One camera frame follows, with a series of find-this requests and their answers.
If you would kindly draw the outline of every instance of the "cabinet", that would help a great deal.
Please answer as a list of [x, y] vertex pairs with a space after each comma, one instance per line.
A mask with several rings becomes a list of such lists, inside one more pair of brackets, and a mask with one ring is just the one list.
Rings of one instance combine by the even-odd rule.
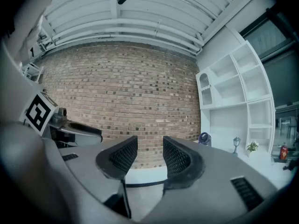
[[196, 75], [201, 109], [201, 132], [212, 136], [214, 147], [233, 147], [241, 138], [245, 151], [259, 142], [260, 153], [271, 153], [275, 110], [271, 86], [248, 41]]

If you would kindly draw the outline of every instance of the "potted plant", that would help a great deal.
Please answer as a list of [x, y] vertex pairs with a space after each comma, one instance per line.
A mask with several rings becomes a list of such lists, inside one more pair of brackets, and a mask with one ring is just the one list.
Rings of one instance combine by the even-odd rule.
[[258, 142], [253, 141], [251, 143], [248, 143], [246, 150], [247, 150], [247, 156], [250, 157], [252, 152], [258, 150]]

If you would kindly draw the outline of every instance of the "red can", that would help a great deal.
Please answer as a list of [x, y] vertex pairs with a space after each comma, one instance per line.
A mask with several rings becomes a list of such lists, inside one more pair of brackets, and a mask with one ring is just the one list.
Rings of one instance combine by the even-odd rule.
[[280, 159], [286, 160], [287, 156], [288, 156], [288, 148], [285, 145], [283, 145], [280, 149]]

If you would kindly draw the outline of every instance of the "brick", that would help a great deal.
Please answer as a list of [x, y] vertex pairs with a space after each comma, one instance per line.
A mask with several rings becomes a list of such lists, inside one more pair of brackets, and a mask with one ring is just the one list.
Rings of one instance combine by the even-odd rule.
[[98, 44], [36, 61], [45, 67], [42, 84], [70, 120], [101, 129], [104, 141], [138, 135], [133, 168], [165, 165], [164, 135], [196, 140], [200, 133], [195, 59], [145, 44]]

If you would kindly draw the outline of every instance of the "ceiling pipe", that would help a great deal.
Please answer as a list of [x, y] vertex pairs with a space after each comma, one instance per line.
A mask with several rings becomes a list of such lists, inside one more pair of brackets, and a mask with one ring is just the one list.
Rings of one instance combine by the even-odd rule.
[[[107, 19], [107, 20], [100, 20], [100, 21], [92, 21], [92, 22], [88, 22], [88, 23], [84, 23], [69, 29], [66, 29], [65, 31], [62, 31], [58, 34], [56, 34], [55, 36], [53, 36], [50, 39], [45, 39], [42, 41], [42, 43], [48, 44], [52, 41], [54, 41], [55, 39], [66, 35], [68, 33], [83, 29], [83, 28], [89, 28], [89, 27], [93, 27], [93, 26], [101, 26], [101, 25], [111, 25], [111, 24], [131, 24], [131, 25], [141, 25], [141, 26], [147, 26], [147, 27], [152, 27], [152, 28], [156, 28], [158, 23], [157, 22], [153, 22], [153, 21], [144, 21], [144, 20], [138, 20], [138, 19], [126, 19], [126, 18], [117, 18], [117, 19]], [[204, 46], [204, 42], [200, 41], [199, 39], [185, 33], [182, 32], [180, 30], [177, 30], [175, 28], [171, 28], [169, 26], [166, 25], [162, 25], [159, 24], [159, 30], [164, 30], [164, 31], [168, 31], [171, 33], [174, 33], [176, 35], [179, 35], [181, 37], [184, 37], [192, 42], [195, 42], [197, 44], [199, 44], [200, 46]]]
[[49, 48], [47, 48], [47, 51], [52, 50], [52, 49], [57, 48], [57, 47], [60, 47], [60, 46], [63, 46], [63, 45], [67, 45], [67, 44], [73, 43], [73, 42], [79, 42], [79, 41], [88, 40], [88, 39], [94, 39], [94, 38], [113, 38], [113, 37], [136, 38], [136, 39], [143, 39], [143, 40], [149, 40], [149, 41], [159, 42], [159, 43], [163, 43], [163, 44], [166, 44], [166, 45], [170, 45], [170, 46], [182, 49], [182, 50], [187, 51], [187, 52], [189, 52], [189, 53], [191, 53], [193, 55], [197, 55], [200, 52], [200, 51], [193, 52], [191, 50], [188, 50], [188, 49], [186, 49], [184, 47], [181, 47], [181, 46], [178, 46], [176, 44], [173, 44], [173, 43], [170, 43], [170, 42], [161, 41], [161, 40], [157, 40], [157, 39], [153, 39], [153, 38], [149, 38], [149, 37], [136, 36], [136, 35], [120, 35], [120, 34], [93, 35], [93, 36], [81, 37], [81, 38], [78, 38], [78, 39], [74, 39], [74, 40], [71, 40], [71, 41], [68, 41], [68, 42], [61, 43], [59, 45], [52, 46], [51, 48], [49, 47]]
[[156, 36], [156, 37], [160, 37], [172, 42], [176, 42], [178, 44], [182, 44], [186, 47], [189, 47], [195, 51], [200, 51], [200, 48], [186, 42], [183, 41], [181, 39], [178, 39], [176, 37], [173, 37], [171, 35], [166, 35], [163, 33], [159, 33], [159, 32], [155, 32], [155, 31], [149, 31], [149, 30], [145, 30], [145, 29], [139, 29], [139, 28], [123, 28], [123, 27], [117, 27], [117, 28], [105, 28], [105, 29], [101, 29], [101, 30], [90, 30], [90, 31], [85, 31], [85, 32], [80, 32], [71, 36], [68, 36], [66, 38], [63, 38], [49, 46], [47, 46], [47, 49], [50, 49], [56, 45], [59, 45], [61, 43], [67, 42], [69, 40], [72, 39], [76, 39], [82, 36], [87, 36], [87, 35], [94, 35], [94, 34], [100, 34], [100, 33], [110, 33], [110, 32], [129, 32], [129, 33], [139, 33], [139, 34], [144, 34], [144, 35], [151, 35], [151, 36]]

